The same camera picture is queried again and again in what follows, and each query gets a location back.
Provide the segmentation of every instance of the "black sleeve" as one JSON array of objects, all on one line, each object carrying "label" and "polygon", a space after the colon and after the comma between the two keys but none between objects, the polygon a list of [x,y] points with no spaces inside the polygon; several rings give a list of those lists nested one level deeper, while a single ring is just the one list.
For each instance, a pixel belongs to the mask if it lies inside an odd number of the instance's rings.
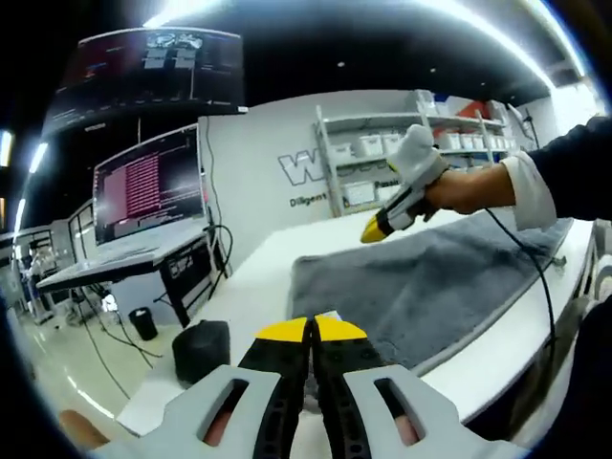
[{"label": "black sleeve", "polygon": [[593,118],[530,155],[557,217],[612,220],[612,119]]}]

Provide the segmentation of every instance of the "wall logo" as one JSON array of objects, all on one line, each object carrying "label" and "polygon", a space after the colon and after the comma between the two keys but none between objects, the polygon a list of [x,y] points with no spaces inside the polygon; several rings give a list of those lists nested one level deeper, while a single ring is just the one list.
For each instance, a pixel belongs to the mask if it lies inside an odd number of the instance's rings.
[{"label": "wall logo", "polygon": [[323,164],[318,148],[298,151],[294,155],[278,157],[278,163],[293,186],[304,185],[306,182],[324,180]]},{"label": "wall logo", "polygon": [[327,193],[317,194],[315,196],[300,196],[289,200],[289,204],[292,208],[295,206],[309,206],[317,201],[325,201],[327,199]]}]

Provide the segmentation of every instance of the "person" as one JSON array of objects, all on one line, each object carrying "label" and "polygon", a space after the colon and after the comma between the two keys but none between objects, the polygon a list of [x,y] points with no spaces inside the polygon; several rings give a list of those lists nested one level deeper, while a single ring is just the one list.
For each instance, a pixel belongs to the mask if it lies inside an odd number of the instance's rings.
[{"label": "person", "polygon": [[[612,172],[612,120],[596,118],[530,154],[517,152],[473,173],[449,170],[426,190],[436,209],[462,214],[514,207],[519,230],[546,228],[557,218],[612,220],[606,186]],[[612,296],[579,328],[569,388],[551,429],[529,455],[607,455],[612,410]]]}]

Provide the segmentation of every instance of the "monitor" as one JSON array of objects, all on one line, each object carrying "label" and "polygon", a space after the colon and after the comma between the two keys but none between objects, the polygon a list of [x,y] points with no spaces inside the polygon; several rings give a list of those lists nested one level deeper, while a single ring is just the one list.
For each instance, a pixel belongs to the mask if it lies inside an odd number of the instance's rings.
[{"label": "monitor", "polygon": [[94,171],[96,243],[204,216],[197,125],[139,143]]},{"label": "monitor", "polygon": [[155,107],[201,115],[246,113],[242,39],[194,28],[130,29],[81,40],[43,125],[43,136]]}]

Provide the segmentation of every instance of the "wall-mounted screen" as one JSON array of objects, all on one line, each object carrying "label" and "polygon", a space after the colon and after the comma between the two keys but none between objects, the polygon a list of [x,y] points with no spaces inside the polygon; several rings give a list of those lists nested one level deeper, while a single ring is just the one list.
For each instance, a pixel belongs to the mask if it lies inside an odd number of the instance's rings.
[{"label": "wall-mounted screen", "polygon": [[173,105],[202,115],[247,112],[239,35],[160,28],[81,40],[47,112],[43,136]]}]

